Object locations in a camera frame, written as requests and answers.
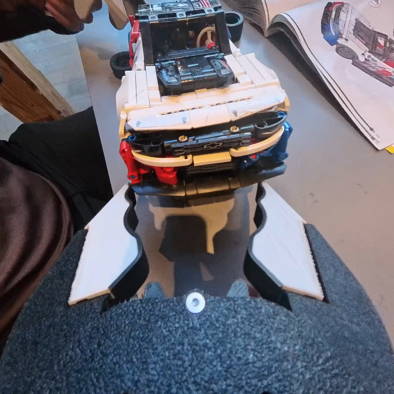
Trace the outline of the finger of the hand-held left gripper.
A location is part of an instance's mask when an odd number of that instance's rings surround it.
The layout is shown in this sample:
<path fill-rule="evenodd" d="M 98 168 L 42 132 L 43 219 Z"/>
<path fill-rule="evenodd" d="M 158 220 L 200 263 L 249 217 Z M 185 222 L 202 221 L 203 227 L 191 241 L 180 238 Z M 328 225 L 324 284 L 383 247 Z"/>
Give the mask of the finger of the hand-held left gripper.
<path fill-rule="evenodd" d="M 109 19 L 113 27 L 123 30 L 129 23 L 129 16 L 123 0 L 105 0 L 108 7 Z"/>
<path fill-rule="evenodd" d="M 76 0 L 75 11 L 79 19 L 85 20 L 91 12 L 93 0 Z"/>

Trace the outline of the person's left hand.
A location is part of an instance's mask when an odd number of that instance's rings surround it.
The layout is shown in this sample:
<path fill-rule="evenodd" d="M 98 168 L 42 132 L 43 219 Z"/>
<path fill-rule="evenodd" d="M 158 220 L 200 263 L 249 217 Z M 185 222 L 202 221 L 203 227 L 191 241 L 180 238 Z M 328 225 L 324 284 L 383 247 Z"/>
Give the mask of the person's left hand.
<path fill-rule="evenodd" d="M 73 33 L 84 30 L 84 21 L 78 16 L 73 0 L 46 0 L 46 10 L 62 27 Z"/>

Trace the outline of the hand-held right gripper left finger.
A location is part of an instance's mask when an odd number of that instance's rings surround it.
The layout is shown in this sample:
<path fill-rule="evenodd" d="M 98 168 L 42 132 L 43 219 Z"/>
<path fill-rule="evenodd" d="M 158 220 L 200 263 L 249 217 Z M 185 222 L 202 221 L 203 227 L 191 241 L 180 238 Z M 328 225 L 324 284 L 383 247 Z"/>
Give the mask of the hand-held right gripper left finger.
<path fill-rule="evenodd" d="M 149 263 L 136 227 L 136 198 L 124 185 L 85 226 L 87 230 L 68 304 L 107 295 L 130 300 L 149 275 Z"/>

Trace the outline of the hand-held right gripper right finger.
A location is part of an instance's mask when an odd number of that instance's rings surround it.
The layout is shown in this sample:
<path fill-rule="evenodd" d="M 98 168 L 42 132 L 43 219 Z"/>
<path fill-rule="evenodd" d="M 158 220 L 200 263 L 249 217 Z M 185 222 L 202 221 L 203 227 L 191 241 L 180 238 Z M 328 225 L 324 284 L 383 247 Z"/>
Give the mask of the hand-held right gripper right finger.
<path fill-rule="evenodd" d="M 244 274 L 265 300 L 291 310 L 289 293 L 324 301 L 306 221 L 266 182 L 258 184 Z"/>

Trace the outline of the person's brown shirt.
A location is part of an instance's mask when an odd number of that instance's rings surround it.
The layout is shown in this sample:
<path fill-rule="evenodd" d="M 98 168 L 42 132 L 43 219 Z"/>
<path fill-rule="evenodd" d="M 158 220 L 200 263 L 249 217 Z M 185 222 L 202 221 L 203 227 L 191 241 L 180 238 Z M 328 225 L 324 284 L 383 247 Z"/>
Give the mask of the person's brown shirt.
<path fill-rule="evenodd" d="M 72 236 L 71 213 L 57 187 L 1 158 L 1 348 L 27 299 Z"/>

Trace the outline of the black rubber toy tyre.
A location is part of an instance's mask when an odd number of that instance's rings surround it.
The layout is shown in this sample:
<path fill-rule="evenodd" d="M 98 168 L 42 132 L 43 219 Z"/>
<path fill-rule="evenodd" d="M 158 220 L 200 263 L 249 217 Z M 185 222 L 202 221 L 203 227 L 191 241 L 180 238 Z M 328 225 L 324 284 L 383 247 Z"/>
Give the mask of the black rubber toy tyre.
<path fill-rule="evenodd" d="M 244 26 L 244 17 L 242 14 L 234 11 L 225 13 L 225 22 L 233 43 L 239 42 L 242 37 Z"/>
<path fill-rule="evenodd" d="M 114 76 L 121 80 L 126 71 L 132 71 L 133 65 L 130 65 L 130 53 L 122 51 L 114 54 L 110 59 L 110 66 Z"/>

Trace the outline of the open instruction booklet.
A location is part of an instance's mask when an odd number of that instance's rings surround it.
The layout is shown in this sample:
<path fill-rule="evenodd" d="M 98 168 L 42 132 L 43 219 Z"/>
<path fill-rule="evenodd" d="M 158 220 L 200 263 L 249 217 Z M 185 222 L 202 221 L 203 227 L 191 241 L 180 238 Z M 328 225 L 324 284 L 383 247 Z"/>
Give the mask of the open instruction booklet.
<path fill-rule="evenodd" d="M 266 37 L 284 32 L 378 150 L 394 142 L 394 2 L 225 1 Z"/>

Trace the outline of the white brick toy race car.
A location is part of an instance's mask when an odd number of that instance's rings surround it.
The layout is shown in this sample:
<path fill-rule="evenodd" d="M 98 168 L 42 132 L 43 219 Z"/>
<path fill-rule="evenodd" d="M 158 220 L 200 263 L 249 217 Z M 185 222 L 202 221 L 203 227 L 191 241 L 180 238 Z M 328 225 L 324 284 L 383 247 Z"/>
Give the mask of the white brick toy race car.
<path fill-rule="evenodd" d="M 292 127 L 275 72 L 230 39 L 219 1 L 140 1 L 116 93 L 135 194 L 188 198 L 282 175 Z"/>

